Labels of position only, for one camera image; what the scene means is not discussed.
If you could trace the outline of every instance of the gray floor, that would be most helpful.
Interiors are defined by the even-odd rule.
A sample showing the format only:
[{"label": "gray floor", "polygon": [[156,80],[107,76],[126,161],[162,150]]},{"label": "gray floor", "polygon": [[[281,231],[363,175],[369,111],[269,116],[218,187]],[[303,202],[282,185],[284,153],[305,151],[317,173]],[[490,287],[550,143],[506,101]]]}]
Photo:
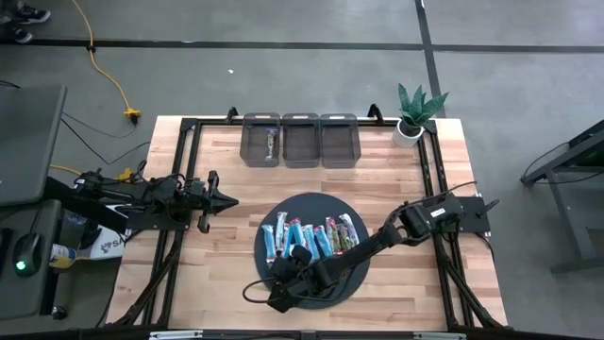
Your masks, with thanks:
[{"label": "gray floor", "polygon": [[[425,0],[434,43],[602,45],[596,0]],[[32,2],[53,10],[33,32],[86,37],[69,1]],[[234,42],[420,43],[412,1],[81,0],[105,39]],[[378,103],[398,113],[396,83],[428,88],[422,52],[101,48],[99,65],[143,111],[135,134],[112,140],[74,123],[109,160],[151,138],[161,114],[346,111]],[[602,119],[603,55],[462,54],[435,56],[448,117],[462,119],[478,187],[501,203],[490,214],[495,264],[510,325],[519,330],[604,338],[604,271],[554,278],[552,264],[574,259],[546,186],[518,181],[537,156]],[[64,83],[65,111],[115,134],[128,132],[123,103],[81,47],[0,46],[0,79],[22,86]],[[53,163],[103,167],[115,176],[146,148],[104,166],[61,128]],[[61,180],[73,177],[53,172]],[[117,262],[80,265],[61,280],[71,315],[0,323],[0,332],[93,326],[103,312]]]}]

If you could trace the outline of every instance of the wooden table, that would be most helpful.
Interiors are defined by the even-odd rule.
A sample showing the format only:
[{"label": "wooden table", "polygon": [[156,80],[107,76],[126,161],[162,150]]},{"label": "wooden table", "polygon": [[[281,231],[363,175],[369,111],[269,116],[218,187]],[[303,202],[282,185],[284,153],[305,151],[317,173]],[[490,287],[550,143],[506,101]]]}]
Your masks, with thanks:
[{"label": "wooden table", "polygon": [[[171,172],[180,125],[179,116],[160,116],[151,142],[145,176]],[[458,119],[436,120],[449,187],[473,180],[472,168]],[[203,127],[195,175],[206,178],[217,170],[222,193],[240,204],[210,220],[209,234],[197,229],[185,233],[179,260],[173,329],[334,330],[334,331],[441,331],[445,317],[432,242],[395,246],[372,258],[365,281],[347,301],[320,311],[292,309],[281,314],[267,305],[242,298],[243,287],[259,278],[253,259],[256,229],[263,216],[280,201],[305,192],[337,196],[361,216],[370,234],[403,201],[425,195],[417,147],[403,149],[391,142],[389,127],[361,127],[362,157],[354,169],[248,168],[239,157],[241,127]],[[191,133],[181,172],[187,166]],[[428,157],[432,162],[429,138]],[[438,192],[438,184],[433,183]],[[474,186],[456,191],[470,196]],[[128,242],[108,322],[124,314],[149,281],[158,233],[145,231]],[[506,323],[493,259],[475,235],[460,237],[468,284],[494,316]],[[248,293],[267,298],[257,285]],[[457,289],[452,289],[456,315],[461,320]],[[163,297],[159,289],[156,317]]]}]

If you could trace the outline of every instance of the black round tray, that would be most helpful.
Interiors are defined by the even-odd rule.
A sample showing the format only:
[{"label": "black round tray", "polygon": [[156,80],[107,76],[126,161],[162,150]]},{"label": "black round tray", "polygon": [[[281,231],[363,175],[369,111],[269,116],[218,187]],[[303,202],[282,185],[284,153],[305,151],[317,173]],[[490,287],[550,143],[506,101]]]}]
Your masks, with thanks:
[{"label": "black round tray", "polygon": [[[260,225],[272,225],[275,227],[277,225],[277,213],[279,212],[288,213],[286,222],[299,217],[302,220],[302,225],[313,224],[314,226],[324,226],[325,219],[329,216],[333,217],[336,220],[336,223],[340,224],[342,221],[338,216],[347,213],[352,219],[355,231],[359,235],[359,240],[362,241],[369,237],[367,228],[359,215],[341,199],[331,195],[306,193],[290,197],[277,204],[277,206],[264,217]],[[266,263],[266,246],[264,245],[264,230],[262,228],[258,228],[258,232],[256,233],[256,240],[254,241],[254,260],[256,261],[256,268],[258,269],[260,277],[262,279],[268,279],[269,267]],[[369,260],[353,268],[347,278],[343,278],[334,289],[330,290],[324,297],[321,297],[330,299],[329,301],[303,300],[298,304],[298,307],[312,310],[323,309],[334,306],[347,298],[350,298],[350,296],[352,296],[361,286],[365,276],[367,276],[367,270],[369,270]],[[272,282],[267,281],[265,284],[269,289],[273,288]]]}]

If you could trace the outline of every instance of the succulent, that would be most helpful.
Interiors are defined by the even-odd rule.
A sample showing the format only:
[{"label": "succulent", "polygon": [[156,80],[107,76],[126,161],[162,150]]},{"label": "succulent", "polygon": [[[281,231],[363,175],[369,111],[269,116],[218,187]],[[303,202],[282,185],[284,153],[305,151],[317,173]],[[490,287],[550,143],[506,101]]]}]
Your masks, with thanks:
[{"label": "succulent", "polygon": [[401,118],[407,125],[419,128],[431,116],[443,108],[448,95],[449,93],[445,93],[426,102],[426,94],[422,91],[422,86],[420,85],[417,91],[415,91],[413,99],[410,100],[405,87],[398,84]]}]

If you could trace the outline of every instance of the person's foot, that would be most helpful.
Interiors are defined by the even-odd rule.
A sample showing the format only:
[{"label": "person's foot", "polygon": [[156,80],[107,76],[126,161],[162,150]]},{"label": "person's foot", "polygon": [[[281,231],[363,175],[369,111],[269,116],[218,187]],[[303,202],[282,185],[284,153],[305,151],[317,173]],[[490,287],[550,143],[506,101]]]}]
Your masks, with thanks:
[{"label": "person's foot", "polygon": [[22,25],[41,24],[50,18],[50,10],[35,9],[23,4],[14,13],[15,21]]},{"label": "person's foot", "polygon": [[8,34],[10,37],[17,43],[29,43],[34,38],[31,33],[26,30],[20,28],[14,23],[7,24],[8,26]]}]

